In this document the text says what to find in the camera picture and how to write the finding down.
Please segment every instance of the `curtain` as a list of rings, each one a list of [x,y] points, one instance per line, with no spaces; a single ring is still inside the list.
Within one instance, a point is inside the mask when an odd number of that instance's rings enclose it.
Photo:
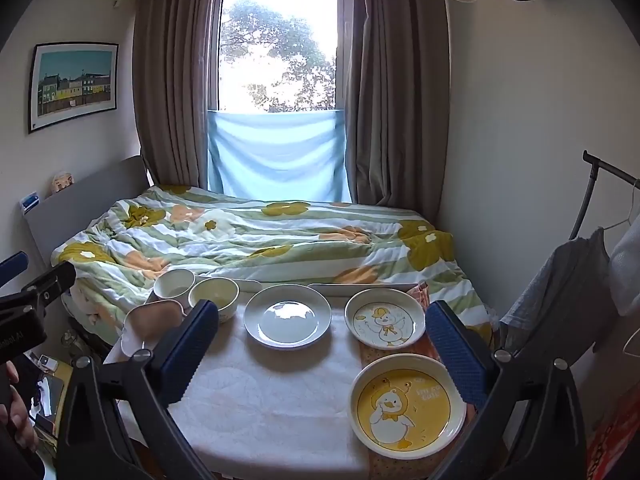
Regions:
[[[344,112],[209,112],[209,186],[258,200],[350,202]]]
[[[449,130],[445,0],[354,0],[347,172],[354,202],[440,206]]]
[[[212,0],[136,0],[133,101],[156,184],[207,187]]]

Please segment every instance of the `duck illustration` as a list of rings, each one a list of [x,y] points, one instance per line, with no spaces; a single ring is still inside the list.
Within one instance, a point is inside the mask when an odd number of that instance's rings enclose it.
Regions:
[[[387,346],[396,346],[408,339],[402,335],[404,316],[399,316],[399,319],[397,319],[386,308],[379,306],[373,311],[372,317],[376,325],[373,326],[367,321],[365,321],[365,324],[372,332],[378,334],[380,339],[386,342]]]
[[[398,443],[398,449],[406,449],[411,442],[405,439],[409,428],[415,426],[404,412],[409,407],[406,394],[411,388],[407,382],[405,389],[391,386],[388,379],[383,379],[383,386],[371,396],[374,412],[369,417],[371,433],[380,444]]]

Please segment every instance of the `headboard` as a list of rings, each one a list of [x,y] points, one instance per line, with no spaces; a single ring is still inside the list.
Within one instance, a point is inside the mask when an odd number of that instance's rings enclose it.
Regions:
[[[46,265],[51,253],[115,202],[149,187],[142,157],[132,156],[44,199],[24,216]]]

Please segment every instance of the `bed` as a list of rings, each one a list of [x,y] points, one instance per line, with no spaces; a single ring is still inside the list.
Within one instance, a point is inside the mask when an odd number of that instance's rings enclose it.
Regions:
[[[51,196],[26,219],[45,261],[76,267],[69,314],[109,345],[156,277],[175,267],[265,284],[426,281],[432,301],[446,300],[466,325],[491,333],[452,236],[412,211],[149,187],[136,156]]]

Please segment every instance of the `row of houses in picture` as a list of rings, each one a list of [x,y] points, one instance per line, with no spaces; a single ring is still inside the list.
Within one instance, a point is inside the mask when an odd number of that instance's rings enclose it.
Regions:
[[[82,73],[75,79],[47,75],[38,82],[38,115],[111,99],[111,74]]]

